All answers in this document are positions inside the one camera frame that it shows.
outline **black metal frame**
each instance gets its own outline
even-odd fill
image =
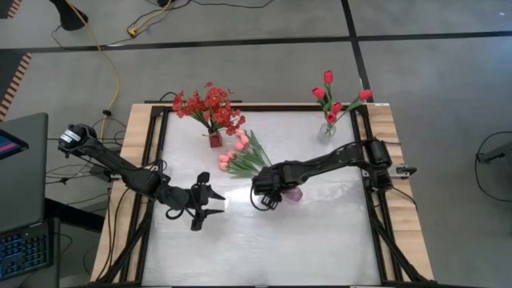
[[[290,105],[258,105],[258,104],[255,104],[255,105],[247,105],[247,106],[236,106],[236,104],[235,104],[234,107],[236,107],[242,111],[265,111],[265,112],[268,112],[268,111],[320,111],[321,110],[320,106],[315,106],[315,105],[300,106],[300,105],[293,105],[293,104],[290,104]],[[152,143],[151,140],[154,137],[154,132],[155,132],[154,126],[156,123],[156,118],[158,116],[162,116],[162,124],[160,125],[160,131],[159,131],[160,133],[158,135],[158,144],[157,144],[155,160],[160,159],[160,157],[162,155],[163,143],[166,138],[166,127],[167,127],[166,124],[168,122],[169,113],[171,113],[171,112],[173,112],[173,111],[170,106],[153,106],[152,107],[150,125],[148,127],[148,134],[146,136],[146,144],[144,147],[144,157],[143,157],[143,163],[142,163],[143,165],[146,165],[148,162],[148,159],[149,159],[151,143]],[[359,132],[359,125],[358,125],[358,113],[363,120],[366,137],[372,138],[373,135],[372,135],[372,131],[371,131],[370,119],[369,119],[367,107],[360,106],[358,109],[352,110],[350,112],[350,119],[352,121],[352,128],[354,130],[355,140],[356,141],[361,140],[361,134]],[[363,177],[362,180],[363,180],[363,187],[364,187],[365,197],[366,197],[368,217],[370,218],[371,210],[375,209],[374,201],[372,198],[373,191],[370,186],[370,182],[367,181],[368,179]],[[388,210],[388,206],[387,206],[386,196],[384,194],[379,194],[379,202],[381,203],[380,209],[381,209],[382,217],[384,220],[383,221],[384,227],[385,227],[386,231],[389,233],[389,235],[391,236],[391,239],[393,239],[393,241],[394,241],[393,229],[392,229],[391,221],[390,221],[390,214],[389,214],[389,210]],[[133,235],[133,233],[135,231],[136,223],[139,220],[138,215],[139,215],[141,203],[142,203],[142,197],[136,197],[135,202],[134,202],[134,210],[132,212],[131,220],[130,220],[130,230],[128,232],[129,235]],[[149,212],[147,212],[147,213],[151,213],[151,217],[152,217],[152,213],[153,213],[153,203],[152,202],[148,202],[147,209],[149,210]],[[374,242],[374,251],[375,251],[375,257],[376,257],[376,261],[377,261],[377,265],[378,265],[379,277],[380,277],[381,283],[385,284],[386,282],[389,281],[389,279],[386,275],[386,267],[384,264],[384,256],[382,253],[380,237],[378,236],[378,232],[376,231],[376,229],[373,228],[371,225],[370,225],[370,227],[371,227],[372,239]],[[141,249],[139,251],[138,264],[137,264],[137,270],[136,270],[136,275],[135,275],[135,281],[138,283],[142,283],[144,265],[146,263],[146,252],[147,252],[149,235],[150,235],[150,228],[147,229],[145,231],[144,235],[142,236]],[[397,259],[393,255],[391,255],[391,261],[392,261],[392,265],[394,268],[395,280],[401,281],[402,280],[402,270],[400,268],[400,265],[399,265]],[[128,272],[129,264],[130,264],[130,259],[128,259],[125,262],[125,264],[122,268],[121,277],[119,279],[120,282],[125,282],[127,280],[127,272]]]

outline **concrete floor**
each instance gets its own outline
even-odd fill
[[[125,38],[126,25],[153,9],[143,0],[73,2],[88,14],[101,44]],[[257,6],[266,0],[229,2]],[[349,3],[358,35],[512,30],[508,1]],[[50,32],[57,25],[57,13],[49,2],[23,0],[13,20],[0,20],[0,48],[55,47]],[[337,0],[275,0],[255,10],[191,3],[130,44],[348,34]],[[66,46],[93,44],[85,30],[60,30],[56,37]],[[510,130],[511,39],[375,41],[360,42],[360,46],[374,100],[391,104],[405,159],[418,168],[412,186],[435,278],[449,284],[510,286],[511,204],[496,202],[479,191],[473,160],[485,136]],[[322,72],[328,69],[335,74],[339,100],[351,100],[360,89],[349,42],[107,53],[121,77],[114,116],[122,122],[128,119],[133,103],[158,99],[168,90],[192,91],[207,81],[235,90],[244,102],[311,101],[311,87],[320,83]],[[99,119],[113,93],[113,76],[100,54],[36,53],[7,119],[47,112],[49,135],[57,137],[69,123],[92,124]],[[112,123],[107,135],[121,129]],[[486,147],[511,139],[496,138]],[[52,145],[48,156],[48,169],[71,163]],[[509,167],[498,162],[482,167],[481,172],[489,192],[512,198],[508,195],[512,185]],[[72,202],[104,193],[107,187],[100,180],[85,178],[46,190],[50,198]],[[98,199],[82,207],[93,210],[104,205]],[[99,235],[70,227],[62,232],[75,239],[62,261],[62,285],[85,283],[88,277],[82,256],[92,247],[87,258],[92,263]]]

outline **tabletop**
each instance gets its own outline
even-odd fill
[[[130,119],[128,121],[126,136],[123,143],[121,156],[126,160],[132,162],[136,166],[140,166],[142,162],[143,152],[146,146],[146,135],[150,124],[151,110],[153,106],[170,106],[170,104],[135,104],[132,106],[130,113]],[[237,103],[237,106],[244,105],[263,105],[263,104],[245,104]],[[280,106],[284,104],[273,103],[264,104],[266,106]],[[287,106],[312,106],[316,105],[313,103],[296,103],[286,104]],[[391,108],[388,104],[367,104],[367,110],[369,114],[371,129],[373,135],[381,140],[387,141],[388,150],[393,159],[394,164],[404,163],[402,156],[402,149],[399,144],[399,139],[394,126],[394,120],[391,113]],[[161,119],[157,118],[155,122],[155,131],[161,125]],[[362,138],[365,137],[365,130],[362,126],[362,122],[359,122],[360,132]],[[156,155],[156,148],[158,143],[158,133],[153,134],[152,139],[148,139],[151,142],[150,148],[150,162],[154,160]],[[412,197],[410,184],[408,180],[394,179],[393,184],[396,188],[405,192]],[[103,227],[102,237],[100,239],[98,253],[94,263],[94,269],[91,276],[91,281],[96,280],[102,271],[109,254],[109,232],[108,232],[108,217],[111,217],[110,226],[111,229],[115,229],[115,243],[113,249],[114,259],[120,254],[126,244],[128,238],[128,231],[130,226],[130,218],[134,206],[135,193],[128,193],[122,198],[126,188],[122,182],[116,182],[112,188],[111,202],[110,202],[110,215],[106,216],[106,222]],[[386,193],[386,202],[389,207],[390,222],[394,231],[394,239],[407,257],[407,259],[413,264],[418,272],[426,278],[432,278],[432,271],[430,268],[430,262],[425,248],[425,243],[422,236],[422,230],[418,220],[418,214],[414,207],[414,204],[407,198],[404,198],[398,193],[389,191]],[[379,199],[374,196],[375,203],[379,204]],[[145,209],[145,203],[143,202],[140,214]],[[116,208],[118,209],[117,223],[114,223],[114,213]],[[382,255],[384,257],[384,267],[386,269],[387,278],[394,280],[395,275],[393,273],[393,265],[391,256],[386,244],[381,241]],[[135,280],[136,267],[138,263],[140,250],[140,242],[134,248],[130,265],[128,269],[127,280]]]

